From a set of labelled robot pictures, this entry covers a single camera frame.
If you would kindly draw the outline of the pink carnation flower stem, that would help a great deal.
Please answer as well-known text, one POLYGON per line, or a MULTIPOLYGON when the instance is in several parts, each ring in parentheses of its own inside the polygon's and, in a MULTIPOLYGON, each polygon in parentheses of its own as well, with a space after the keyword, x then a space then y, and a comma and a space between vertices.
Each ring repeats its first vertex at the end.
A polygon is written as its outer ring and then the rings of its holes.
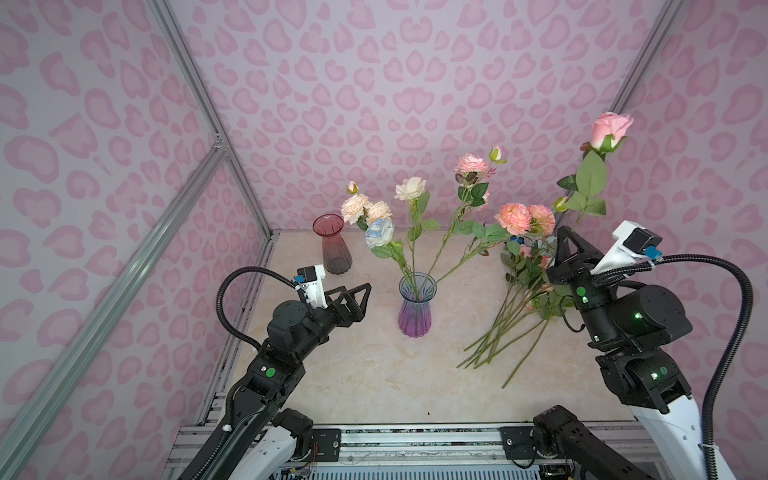
POLYGON ((470 216, 488 205, 489 180, 496 173, 496 167, 506 162, 503 149, 498 145, 493 145, 485 157, 467 153, 458 158, 454 177, 458 184, 459 206, 451 216, 447 231, 442 236, 440 247, 428 274, 433 275, 433 271, 451 239, 459 235, 468 235, 470 240, 457 264, 440 278, 437 278, 437 283, 458 270, 470 259, 487 254, 490 247, 499 243, 498 239, 494 239, 488 233, 488 228, 483 223, 471 219, 470 216))

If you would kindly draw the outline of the purple blue glass vase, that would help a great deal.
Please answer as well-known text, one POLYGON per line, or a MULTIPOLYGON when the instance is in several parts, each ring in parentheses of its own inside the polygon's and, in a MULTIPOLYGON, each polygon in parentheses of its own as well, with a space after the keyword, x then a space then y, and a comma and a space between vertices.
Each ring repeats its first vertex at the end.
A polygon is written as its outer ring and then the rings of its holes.
POLYGON ((437 293, 435 279, 423 272, 409 273, 400 280, 399 293, 403 298, 398 314, 400 331, 410 338, 425 336, 432 326, 430 302, 437 293))

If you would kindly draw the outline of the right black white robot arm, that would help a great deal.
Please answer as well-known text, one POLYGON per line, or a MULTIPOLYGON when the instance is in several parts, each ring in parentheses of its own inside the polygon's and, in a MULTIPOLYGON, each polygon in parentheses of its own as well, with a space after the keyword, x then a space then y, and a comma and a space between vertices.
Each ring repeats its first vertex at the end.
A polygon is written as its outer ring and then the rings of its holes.
POLYGON ((548 279, 574 298, 607 389, 630 408, 650 435, 674 479, 731 479, 734 473, 715 441, 717 395, 746 334, 754 292, 745 272, 725 259, 702 254, 665 256, 661 236, 632 221, 613 232, 607 253, 563 226, 548 279), (688 335, 692 324, 678 296, 633 275, 673 263, 702 263, 728 271, 741 290, 740 313, 709 381, 704 400, 664 346, 688 335))

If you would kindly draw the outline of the pink rose flower stem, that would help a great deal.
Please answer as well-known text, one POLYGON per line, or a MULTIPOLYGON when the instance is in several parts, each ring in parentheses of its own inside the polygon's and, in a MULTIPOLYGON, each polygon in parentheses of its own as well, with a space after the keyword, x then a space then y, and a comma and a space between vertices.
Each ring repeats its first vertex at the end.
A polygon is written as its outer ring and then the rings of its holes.
POLYGON ((634 118, 628 114, 605 112, 593 123, 590 139, 580 151, 582 160, 574 174, 560 178, 556 184, 565 194, 554 203, 558 213, 573 212, 574 230, 588 217, 602 217, 607 203, 601 197, 608 183, 606 159, 625 142, 634 118))

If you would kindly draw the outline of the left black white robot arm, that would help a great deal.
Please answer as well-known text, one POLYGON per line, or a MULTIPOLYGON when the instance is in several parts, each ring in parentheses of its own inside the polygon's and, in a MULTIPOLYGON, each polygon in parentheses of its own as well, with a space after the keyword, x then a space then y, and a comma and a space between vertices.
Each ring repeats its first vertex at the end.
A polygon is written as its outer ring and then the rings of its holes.
POLYGON ((285 408, 304 361, 337 327, 363 320, 372 287, 338 287, 313 307, 288 300, 273 311, 267 338, 225 396, 224 415, 180 474, 182 479, 268 479, 290 460, 311 462, 313 421, 285 408))

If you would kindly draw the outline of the white blue rose stem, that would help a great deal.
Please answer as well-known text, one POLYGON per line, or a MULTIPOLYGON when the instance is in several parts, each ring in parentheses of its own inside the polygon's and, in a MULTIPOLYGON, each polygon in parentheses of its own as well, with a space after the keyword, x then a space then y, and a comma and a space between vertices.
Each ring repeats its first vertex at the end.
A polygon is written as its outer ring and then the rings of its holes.
POLYGON ((402 242, 396 240, 394 234, 395 227, 390 218, 377 219, 365 231, 365 243, 377 258, 392 259, 403 276, 411 279, 413 270, 407 263, 402 242))

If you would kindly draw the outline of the peach carnation flower stem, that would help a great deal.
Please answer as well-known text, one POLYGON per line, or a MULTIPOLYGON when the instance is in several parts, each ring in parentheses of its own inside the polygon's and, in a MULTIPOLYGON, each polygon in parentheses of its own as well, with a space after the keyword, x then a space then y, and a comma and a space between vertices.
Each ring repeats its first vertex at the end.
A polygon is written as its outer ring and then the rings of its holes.
POLYGON ((357 226, 364 235, 368 226, 377 219, 390 218, 393 221, 390 206, 384 201, 373 202, 360 192, 354 181, 348 182, 346 192, 348 198, 340 207, 341 216, 345 223, 357 226))

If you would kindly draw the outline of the coral pink rose stem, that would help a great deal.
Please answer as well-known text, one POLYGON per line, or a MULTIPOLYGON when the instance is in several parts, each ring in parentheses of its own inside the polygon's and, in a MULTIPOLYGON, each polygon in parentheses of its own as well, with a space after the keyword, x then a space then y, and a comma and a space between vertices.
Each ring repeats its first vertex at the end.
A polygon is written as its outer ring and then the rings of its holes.
POLYGON ((554 233, 556 224, 553 211, 544 205, 505 204, 495 215, 495 222, 489 226, 467 219, 467 215, 468 207, 457 211, 456 218, 444 235, 434 265, 440 259, 448 241, 454 236, 468 235, 469 243, 457 264, 438 277, 437 283, 445 280, 475 257, 487 254, 497 245, 517 244, 517 247, 513 247, 512 254, 519 255, 522 252, 520 241, 546 240, 554 233))

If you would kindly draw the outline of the red glass vase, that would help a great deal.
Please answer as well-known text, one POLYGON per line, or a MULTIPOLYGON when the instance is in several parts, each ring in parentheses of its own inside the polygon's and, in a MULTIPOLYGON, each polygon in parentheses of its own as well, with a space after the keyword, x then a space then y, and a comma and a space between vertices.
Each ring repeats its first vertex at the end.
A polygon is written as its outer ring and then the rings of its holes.
POLYGON ((337 214, 323 214, 313 222, 313 232, 321 238, 323 265, 327 273, 341 275, 350 270, 352 256, 341 232, 345 222, 337 214))

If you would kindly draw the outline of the cream rose flower stem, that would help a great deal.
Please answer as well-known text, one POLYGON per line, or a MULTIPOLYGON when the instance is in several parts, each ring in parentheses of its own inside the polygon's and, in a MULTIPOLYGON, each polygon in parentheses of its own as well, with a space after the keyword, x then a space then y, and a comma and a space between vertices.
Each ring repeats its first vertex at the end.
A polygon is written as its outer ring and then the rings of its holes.
POLYGON ((392 253, 395 262, 405 275, 406 285, 415 293, 417 290, 415 244, 423 233, 424 213, 430 199, 430 193, 426 190, 426 181, 418 176, 405 179, 395 187, 395 199, 408 206, 413 225, 405 234, 405 246, 410 251, 410 259, 407 259, 404 247, 399 241, 392 244, 392 253))

